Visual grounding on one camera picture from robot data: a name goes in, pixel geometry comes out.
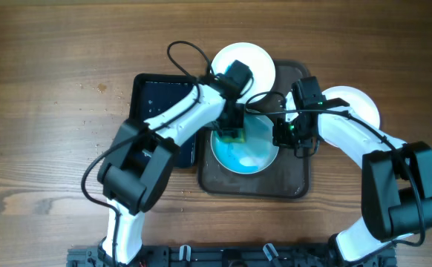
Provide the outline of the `green yellow sponge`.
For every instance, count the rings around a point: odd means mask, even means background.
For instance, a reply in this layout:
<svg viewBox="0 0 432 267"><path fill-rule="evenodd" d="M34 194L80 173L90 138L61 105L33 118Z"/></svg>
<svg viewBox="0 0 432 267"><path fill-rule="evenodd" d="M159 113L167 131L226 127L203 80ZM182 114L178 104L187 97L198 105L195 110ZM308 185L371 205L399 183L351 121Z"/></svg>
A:
<svg viewBox="0 0 432 267"><path fill-rule="evenodd" d="M220 139L225 143L245 143L246 132L243 128L222 130Z"/></svg>

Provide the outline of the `pale blue plate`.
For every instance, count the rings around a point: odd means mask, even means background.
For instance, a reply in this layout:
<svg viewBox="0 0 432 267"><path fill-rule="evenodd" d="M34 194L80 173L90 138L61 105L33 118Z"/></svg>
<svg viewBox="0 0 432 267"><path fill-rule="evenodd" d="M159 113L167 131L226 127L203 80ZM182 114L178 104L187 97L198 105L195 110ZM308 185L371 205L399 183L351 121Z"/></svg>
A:
<svg viewBox="0 0 432 267"><path fill-rule="evenodd" d="M210 138L215 159L236 174L256 174L268 168L278 155L272 144L273 122L267 116L245 115L245 142L222 142L215 131Z"/></svg>

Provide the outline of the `white plate top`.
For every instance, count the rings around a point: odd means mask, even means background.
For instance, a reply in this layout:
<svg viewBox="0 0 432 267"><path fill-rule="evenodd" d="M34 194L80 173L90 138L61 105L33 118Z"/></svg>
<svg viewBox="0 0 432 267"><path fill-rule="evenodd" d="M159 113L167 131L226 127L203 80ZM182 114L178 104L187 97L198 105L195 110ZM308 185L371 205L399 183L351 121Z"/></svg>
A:
<svg viewBox="0 0 432 267"><path fill-rule="evenodd" d="M251 96L271 91L275 83L275 64L262 47L248 42L230 44L213 58L212 68L215 73L225 73L235 60L247 65L253 75L253 82L245 87L249 92L239 98L238 103L245 104Z"/></svg>

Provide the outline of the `white plate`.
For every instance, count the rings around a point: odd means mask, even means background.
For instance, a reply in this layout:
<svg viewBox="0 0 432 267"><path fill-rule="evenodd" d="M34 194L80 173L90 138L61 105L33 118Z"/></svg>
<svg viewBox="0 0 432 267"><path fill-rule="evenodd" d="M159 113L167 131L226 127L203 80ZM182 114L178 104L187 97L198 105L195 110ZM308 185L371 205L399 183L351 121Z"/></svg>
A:
<svg viewBox="0 0 432 267"><path fill-rule="evenodd" d="M230 44L213 58L212 68L215 73L225 73L235 60L247 65L253 75L253 82L245 87L249 92L239 98L238 103L245 104L251 96L271 91L275 83L275 64L262 47L248 42Z"/></svg>
<svg viewBox="0 0 432 267"><path fill-rule="evenodd" d="M379 129L381 118L375 102L363 91L346 85L339 85L328 88L322 92L327 100L343 99L350 105L352 111L356 113L358 119L364 120L372 128ZM348 141L353 140L353 135L362 134L363 127L359 124L351 124L351 120L344 117L322 115L320 117L322 128L321 137L325 142L338 147L338 142L342 138Z"/></svg>

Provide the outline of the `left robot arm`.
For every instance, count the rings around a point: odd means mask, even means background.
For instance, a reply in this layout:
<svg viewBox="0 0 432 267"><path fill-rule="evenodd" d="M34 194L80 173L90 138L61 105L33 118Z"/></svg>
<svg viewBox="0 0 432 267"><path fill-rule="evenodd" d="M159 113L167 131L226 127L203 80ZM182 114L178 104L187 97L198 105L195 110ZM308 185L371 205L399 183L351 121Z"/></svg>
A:
<svg viewBox="0 0 432 267"><path fill-rule="evenodd" d="M207 125L224 142L244 142L238 100L253 80L250 68L234 61L224 73L209 70L193 79L191 92L160 115L121 124L97 174L112 216L99 246L104 263L128 266L139 254L145 213L163 194L184 142Z"/></svg>

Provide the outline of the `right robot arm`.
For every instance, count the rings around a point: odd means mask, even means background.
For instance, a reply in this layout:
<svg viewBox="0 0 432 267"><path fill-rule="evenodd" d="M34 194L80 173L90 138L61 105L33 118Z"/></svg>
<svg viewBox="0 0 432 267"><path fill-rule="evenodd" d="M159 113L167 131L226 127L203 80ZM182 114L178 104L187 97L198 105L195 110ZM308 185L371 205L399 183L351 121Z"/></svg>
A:
<svg viewBox="0 0 432 267"><path fill-rule="evenodd" d="M304 158L324 140L361 169L361 218L330 238L328 261L354 266L399 244L422 245L432 228L432 148L392 137L345 100L327 99L314 76L294 82L291 95L296 117L278 119L274 145Z"/></svg>

